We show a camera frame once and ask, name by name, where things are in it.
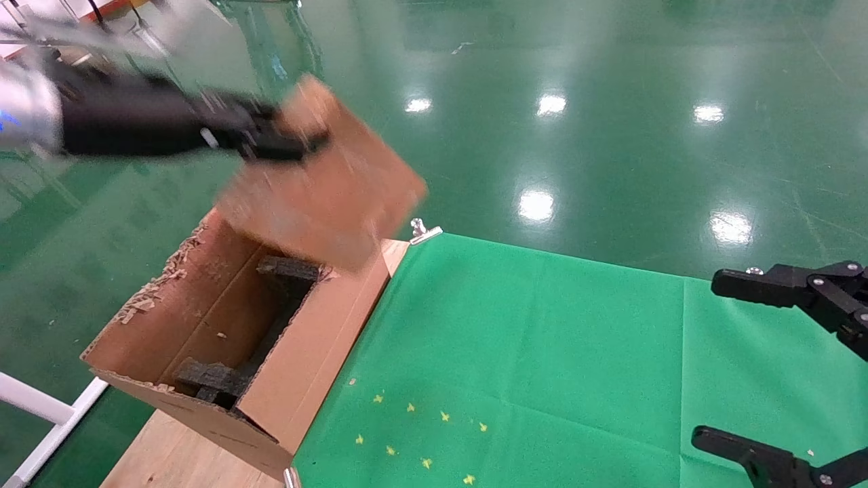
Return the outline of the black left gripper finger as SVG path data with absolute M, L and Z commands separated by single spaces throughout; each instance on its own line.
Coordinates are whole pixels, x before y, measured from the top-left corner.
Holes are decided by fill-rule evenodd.
M 241 131 L 237 135 L 237 150 L 248 161 L 299 163 L 307 155 L 329 142 L 328 130 L 313 135 L 284 133 L 275 126 L 262 126 Z
M 275 131 L 278 108 L 241 94 L 201 94 L 199 118 L 206 129 L 218 132 Z

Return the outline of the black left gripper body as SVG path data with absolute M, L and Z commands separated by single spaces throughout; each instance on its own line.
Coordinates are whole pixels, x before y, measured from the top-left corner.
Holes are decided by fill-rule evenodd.
M 75 157 L 170 157 L 208 147 L 192 97 L 161 75 L 68 69 L 60 101 L 60 148 Z

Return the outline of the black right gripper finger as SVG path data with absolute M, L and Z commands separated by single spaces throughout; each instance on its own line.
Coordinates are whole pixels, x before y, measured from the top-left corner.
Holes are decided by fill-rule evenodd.
M 709 426 L 692 430 L 692 445 L 740 464 L 753 487 L 854 487 L 867 479 L 866 447 L 812 466 L 793 452 Z
M 867 271 L 858 262 L 824 268 L 775 264 L 760 274 L 720 269 L 713 275 L 712 291 L 742 302 L 799 308 L 860 359 L 867 359 Z

